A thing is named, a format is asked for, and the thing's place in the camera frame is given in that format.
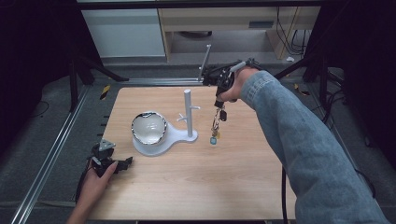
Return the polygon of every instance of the blue denim shirt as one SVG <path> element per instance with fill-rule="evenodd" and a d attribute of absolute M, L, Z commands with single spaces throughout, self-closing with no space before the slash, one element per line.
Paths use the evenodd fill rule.
<path fill-rule="evenodd" d="M 329 129 L 276 78 L 254 74 L 241 98 L 288 174 L 298 223 L 389 223 Z"/>

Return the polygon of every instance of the table top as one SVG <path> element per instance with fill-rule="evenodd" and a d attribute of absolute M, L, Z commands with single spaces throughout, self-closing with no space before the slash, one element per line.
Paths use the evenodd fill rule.
<path fill-rule="evenodd" d="M 158 157 L 133 145 L 131 124 L 154 110 L 187 130 L 184 90 L 191 90 L 194 143 L 178 143 Z M 114 160 L 133 156 L 127 171 L 113 175 L 90 219 L 226 220 L 282 219 L 282 166 L 268 146 L 255 112 L 241 100 L 226 103 L 220 139 L 210 144 L 216 87 L 150 87 L 120 90 L 104 138 L 115 143 Z M 295 195 L 287 184 L 287 211 L 295 218 Z"/>

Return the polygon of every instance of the keychain holder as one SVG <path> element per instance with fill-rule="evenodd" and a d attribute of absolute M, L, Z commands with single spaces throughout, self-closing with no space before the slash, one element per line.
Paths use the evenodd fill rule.
<path fill-rule="evenodd" d="M 175 128 L 169 121 L 166 126 L 166 136 L 159 144 L 148 145 L 143 144 L 133 139 L 134 147 L 141 154 L 149 157 L 160 156 L 168 151 L 174 144 L 177 143 L 193 143 L 198 138 L 198 132 L 192 128 L 192 110 L 200 109 L 199 106 L 191 105 L 191 90 L 184 90 L 184 105 L 186 109 L 186 116 L 177 121 L 184 120 L 187 123 L 187 130 L 179 130 Z"/>

